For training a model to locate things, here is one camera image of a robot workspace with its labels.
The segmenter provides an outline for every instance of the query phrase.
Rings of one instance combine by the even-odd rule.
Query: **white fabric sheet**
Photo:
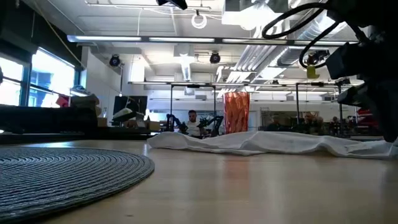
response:
[[[147,140],[153,148],[228,153],[242,156],[267,152],[305,154],[328,151],[335,156],[389,159],[398,153],[398,143],[359,142],[331,136],[312,136],[288,132],[244,132],[215,138],[195,139],[180,133],[161,133]]]

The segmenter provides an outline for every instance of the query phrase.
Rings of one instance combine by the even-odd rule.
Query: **yellow object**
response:
[[[319,74],[316,73],[314,66],[309,65],[307,67],[307,78],[319,78]]]

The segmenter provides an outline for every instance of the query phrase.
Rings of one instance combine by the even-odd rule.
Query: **wooden floor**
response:
[[[398,163],[328,155],[251,157],[144,142],[75,141],[143,154],[155,172],[139,185],[45,223],[398,223]]]

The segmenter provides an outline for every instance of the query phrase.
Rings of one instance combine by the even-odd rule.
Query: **gray woven rug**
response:
[[[119,151],[0,147],[0,223],[94,202],[137,184],[154,168],[145,156]]]

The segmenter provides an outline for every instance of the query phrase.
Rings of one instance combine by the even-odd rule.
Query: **orange vase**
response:
[[[224,107],[226,133],[248,131],[250,95],[246,92],[225,93]]]

